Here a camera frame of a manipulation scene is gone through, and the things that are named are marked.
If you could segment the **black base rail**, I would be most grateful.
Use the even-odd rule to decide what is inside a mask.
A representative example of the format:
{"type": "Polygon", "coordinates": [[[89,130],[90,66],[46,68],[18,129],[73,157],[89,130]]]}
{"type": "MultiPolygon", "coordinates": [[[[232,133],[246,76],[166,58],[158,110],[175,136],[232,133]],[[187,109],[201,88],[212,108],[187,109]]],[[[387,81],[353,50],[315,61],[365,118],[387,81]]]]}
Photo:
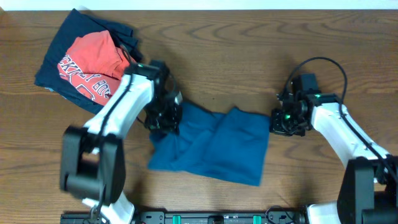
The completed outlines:
{"type": "Polygon", "coordinates": [[[61,224],[73,223],[127,223],[127,224],[306,224],[305,215],[300,212],[269,210],[264,213],[170,213],[141,212],[132,218],[116,220],[98,217],[92,219],[87,213],[64,213],[61,224]]]}

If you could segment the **folded navy shirt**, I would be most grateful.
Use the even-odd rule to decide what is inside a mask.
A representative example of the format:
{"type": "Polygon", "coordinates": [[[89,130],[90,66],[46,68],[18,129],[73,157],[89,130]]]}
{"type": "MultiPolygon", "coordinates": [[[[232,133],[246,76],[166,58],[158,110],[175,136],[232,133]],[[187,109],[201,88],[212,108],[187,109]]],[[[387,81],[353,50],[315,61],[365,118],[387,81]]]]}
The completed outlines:
{"type": "Polygon", "coordinates": [[[43,64],[35,74],[34,84],[57,92],[65,99],[90,113],[98,113],[103,106],[83,96],[71,84],[62,79],[59,75],[57,64],[76,38],[104,30],[110,32],[110,36],[117,47],[120,45],[125,46],[133,59],[142,60],[142,54],[137,47],[138,39],[134,37],[134,30],[131,27],[82,14],[76,9],[72,9],[50,43],[43,64]]]}

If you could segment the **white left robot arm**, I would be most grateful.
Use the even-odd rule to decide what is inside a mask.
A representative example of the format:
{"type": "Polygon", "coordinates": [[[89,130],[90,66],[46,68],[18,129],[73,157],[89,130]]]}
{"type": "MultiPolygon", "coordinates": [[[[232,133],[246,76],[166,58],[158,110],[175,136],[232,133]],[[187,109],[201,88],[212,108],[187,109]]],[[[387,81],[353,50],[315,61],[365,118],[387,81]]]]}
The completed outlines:
{"type": "Polygon", "coordinates": [[[89,206],[65,212],[61,223],[135,223],[135,206],[123,192],[126,164],[123,140],[141,111],[144,127],[155,134],[179,133],[182,94],[167,90],[173,80],[161,60],[131,63],[114,96],[81,128],[69,126],[62,141],[60,189],[89,206]]]}

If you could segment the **folded red printed shirt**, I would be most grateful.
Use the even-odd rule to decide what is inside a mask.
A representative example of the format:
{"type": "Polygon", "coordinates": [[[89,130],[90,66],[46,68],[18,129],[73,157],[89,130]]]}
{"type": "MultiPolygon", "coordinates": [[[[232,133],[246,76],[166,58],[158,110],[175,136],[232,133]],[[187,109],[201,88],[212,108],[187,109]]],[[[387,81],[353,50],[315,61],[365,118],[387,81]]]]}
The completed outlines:
{"type": "Polygon", "coordinates": [[[118,89],[125,69],[135,60],[117,47],[107,30],[77,37],[57,68],[80,95],[104,106],[118,89]]]}

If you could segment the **blue polo shirt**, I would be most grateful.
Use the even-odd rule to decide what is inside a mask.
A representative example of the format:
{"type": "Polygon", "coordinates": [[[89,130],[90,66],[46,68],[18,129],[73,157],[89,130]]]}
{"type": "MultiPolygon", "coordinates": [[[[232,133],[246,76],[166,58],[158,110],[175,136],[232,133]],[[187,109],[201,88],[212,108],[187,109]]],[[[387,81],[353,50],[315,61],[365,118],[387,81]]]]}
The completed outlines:
{"type": "Polygon", "coordinates": [[[151,134],[154,153],[148,169],[261,184],[268,116],[237,107],[227,113],[211,112],[193,103],[183,103],[182,112],[178,134],[151,134]]]}

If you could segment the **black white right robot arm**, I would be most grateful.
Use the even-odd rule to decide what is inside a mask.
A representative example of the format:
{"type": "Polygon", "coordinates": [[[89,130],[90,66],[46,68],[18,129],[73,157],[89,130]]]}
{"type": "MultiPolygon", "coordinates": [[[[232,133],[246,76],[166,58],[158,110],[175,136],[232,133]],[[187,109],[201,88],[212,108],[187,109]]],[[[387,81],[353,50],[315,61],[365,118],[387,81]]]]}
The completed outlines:
{"type": "Polygon", "coordinates": [[[375,143],[336,94],[279,94],[270,131],[304,136],[318,131],[345,167],[334,202],[306,206],[297,223],[397,223],[397,157],[375,143]]]}

